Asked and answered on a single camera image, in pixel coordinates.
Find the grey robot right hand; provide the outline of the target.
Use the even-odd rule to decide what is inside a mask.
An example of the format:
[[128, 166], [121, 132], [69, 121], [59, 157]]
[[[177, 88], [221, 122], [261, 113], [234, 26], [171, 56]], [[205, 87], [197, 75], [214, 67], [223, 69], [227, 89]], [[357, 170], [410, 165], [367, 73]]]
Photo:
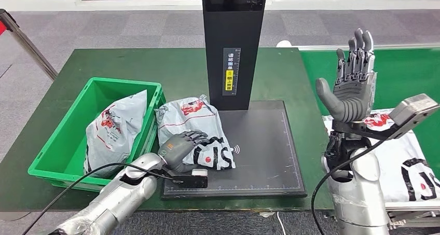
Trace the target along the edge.
[[362, 121], [374, 104], [377, 73], [374, 41], [369, 31], [357, 29], [348, 41], [346, 57], [337, 49], [336, 80], [330, 89], [326, 79], [315, 81], [317, 95], [335, 121]]

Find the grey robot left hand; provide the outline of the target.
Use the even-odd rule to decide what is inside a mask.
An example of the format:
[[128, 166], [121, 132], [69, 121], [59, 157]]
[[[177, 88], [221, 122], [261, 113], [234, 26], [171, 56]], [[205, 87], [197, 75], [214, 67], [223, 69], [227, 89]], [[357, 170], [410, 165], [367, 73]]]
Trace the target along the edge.
[[172, 135], [163, 143], [157, 155], [159, 155], [167, 165], [167, 168], [176, 173], [186, 173], [197, 168], [197, 165], [183, 163], [183, 159], [190, 154], [194, 148], [208, 142], [208, 135], [201, 131], [185, 131], [180, 134]]

